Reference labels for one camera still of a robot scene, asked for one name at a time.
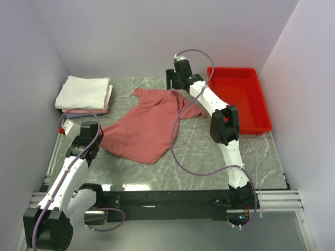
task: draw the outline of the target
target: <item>red part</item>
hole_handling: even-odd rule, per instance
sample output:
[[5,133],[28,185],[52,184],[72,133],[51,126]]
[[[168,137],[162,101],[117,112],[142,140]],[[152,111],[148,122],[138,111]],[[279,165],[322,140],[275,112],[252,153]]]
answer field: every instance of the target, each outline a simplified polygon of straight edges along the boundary
[[65,130],[64,130],[64,128],[62,128],[62,127],[59,127],[59,128],[58,128],[58,132],[59,132],[59,133],[62,133],[62,134],[65,134]]
[[[210,73],[211,67],[207,69],[208,76]],[[272,130],[255,69],[215,67],[209,88],[224,102],[237,106],[240,134],[260,135]]]

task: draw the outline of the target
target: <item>red cloth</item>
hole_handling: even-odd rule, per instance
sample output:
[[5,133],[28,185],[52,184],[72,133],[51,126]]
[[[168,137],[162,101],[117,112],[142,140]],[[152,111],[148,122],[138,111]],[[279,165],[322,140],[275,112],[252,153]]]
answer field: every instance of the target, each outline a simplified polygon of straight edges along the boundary
[[[144,90],[136,88],[134,96],[140,97],[119,121],[103,128],[100,146],[105,150],[143,164],[154,164],[169,148],[172,126],[178,113],[189,100],[175,90]],[[206,114],[196,105],[190,105],[181,119]],[[173,134],[177,136],[178,125]]]

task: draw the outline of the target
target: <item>gray wall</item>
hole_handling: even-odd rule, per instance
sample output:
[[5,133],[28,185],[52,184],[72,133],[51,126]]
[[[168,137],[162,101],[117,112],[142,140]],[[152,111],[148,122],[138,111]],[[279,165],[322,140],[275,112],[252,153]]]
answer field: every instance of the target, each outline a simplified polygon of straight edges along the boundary
[[57,136],[54,100],[67,72],[32,6],[0,2],[0,243],[14,250]]
[[[261,70],[298,0],[30,0],[69,73],[163,76],[198,48],[217,66]],[[209,62],[191,54],[194,72]]]
[[318,250],[334,250],[335,2],[300,0],[261,72],[273,136]]

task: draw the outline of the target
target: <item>black metal frame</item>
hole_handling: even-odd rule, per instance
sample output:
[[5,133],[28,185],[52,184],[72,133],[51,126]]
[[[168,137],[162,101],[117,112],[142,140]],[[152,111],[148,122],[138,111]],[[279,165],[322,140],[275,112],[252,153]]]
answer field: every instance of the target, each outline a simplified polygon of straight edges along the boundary
[[[127,220],[212,219],[226,221],[227,210],[254,209],[254,196],[239,202],[230,190],[105,191],[109,207],[119,208]],[[118,212],[108,213],[108,222],[120,222]]]

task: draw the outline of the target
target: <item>gray marble surface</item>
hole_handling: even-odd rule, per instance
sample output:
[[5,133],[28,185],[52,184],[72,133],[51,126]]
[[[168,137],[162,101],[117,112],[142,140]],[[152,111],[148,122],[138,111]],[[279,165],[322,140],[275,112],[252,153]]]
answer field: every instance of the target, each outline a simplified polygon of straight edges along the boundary
[[[112,78],[113,92],[110,113],[100,116],[103,127],[118,121],[128,110],[136,106],[138,97],[132,92],[136,87],[165,89],[164,78]],[[77,118],[76,123],[90,119]],[[209,135],[210,119],[197,117],[182,120],[175,141],[175,151],[182,164],[198,173],[206,173],[225,165],[223,155]],[[52,182],[58,175],[71,140],[62,137],[54,162]],[[240,135],[240,152],[245,169],[250,173],[258,189],[283,189],[286,183],[270,133],[264,135]],[[181,170],[167,151],[154,165],[139,164],[100,149],[84,182],[102,184],[104,190],[199,190],[227,189],[228,173],[197,177]]]

